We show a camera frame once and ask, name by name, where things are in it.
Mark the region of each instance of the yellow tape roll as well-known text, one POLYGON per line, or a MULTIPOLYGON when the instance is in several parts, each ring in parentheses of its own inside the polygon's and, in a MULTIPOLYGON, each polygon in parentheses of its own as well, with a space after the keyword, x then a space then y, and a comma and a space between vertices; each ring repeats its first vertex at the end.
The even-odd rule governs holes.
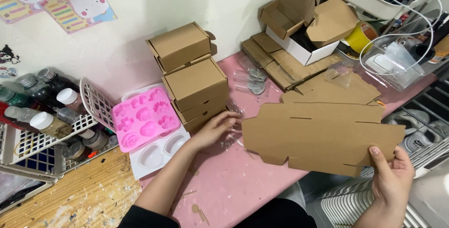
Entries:
POLYGON ((363 48, 378 36, 377 31, 370 24, 365 21, 359 21, 351 34, 344 39, 354 51, 361 53, 363 48))

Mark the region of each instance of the pink silicone mold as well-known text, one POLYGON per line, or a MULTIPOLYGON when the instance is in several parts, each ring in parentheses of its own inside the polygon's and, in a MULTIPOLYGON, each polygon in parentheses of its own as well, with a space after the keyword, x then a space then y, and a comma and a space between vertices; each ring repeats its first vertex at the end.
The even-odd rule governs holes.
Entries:
POLYGON ((115 105, 113 121, 122 152, 129 152, 180 122, 162 87, 155 87, 115 105))

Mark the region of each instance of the paint-splattered wood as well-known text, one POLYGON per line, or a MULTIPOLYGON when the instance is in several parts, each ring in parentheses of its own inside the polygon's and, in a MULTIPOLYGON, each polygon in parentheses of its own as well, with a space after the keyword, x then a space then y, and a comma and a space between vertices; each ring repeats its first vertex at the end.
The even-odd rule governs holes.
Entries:
POLYGON ((0 215, 0 227, 115 228, 140 192, 128 154, 116 148, 0 215))

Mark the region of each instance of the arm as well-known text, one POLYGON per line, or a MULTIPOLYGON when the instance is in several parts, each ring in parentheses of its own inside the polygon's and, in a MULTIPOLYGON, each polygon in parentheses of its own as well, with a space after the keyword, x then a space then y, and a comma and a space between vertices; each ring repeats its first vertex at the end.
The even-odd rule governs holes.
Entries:
POLYGON ((374 202, 359 217, 353 228, 400 228, 406 215, 407 202, 415 170, 401 147, 387 162, 377 147, 369 152, 376 164, 373 177, 374 202))
POLYGON ((212 118, 197 134, 187 140, 168 163, 146 186, 134 205, 152 212, 167 215, 179 186, 195 154, 214 144, 223 133, 239 123, 240 115, 225 111, 212 118))

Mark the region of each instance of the white wall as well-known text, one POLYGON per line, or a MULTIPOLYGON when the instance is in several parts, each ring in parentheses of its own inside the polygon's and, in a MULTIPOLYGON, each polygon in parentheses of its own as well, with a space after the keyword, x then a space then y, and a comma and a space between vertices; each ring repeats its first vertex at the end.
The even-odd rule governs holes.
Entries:
POLYGON ((72 35, 44 12, 14 24, 0 21, 0 46, 8 44, 20 56, 21 62, 14 65, 19 75, 53 66, 76 79, 88 77, 118 99, 161 81, 145 39, 196 21, 216 36, 214 59, 222 60, 237 53, 241 41, 261 31, 257 10, 270 0, 107 1, 117 20, 72 35))

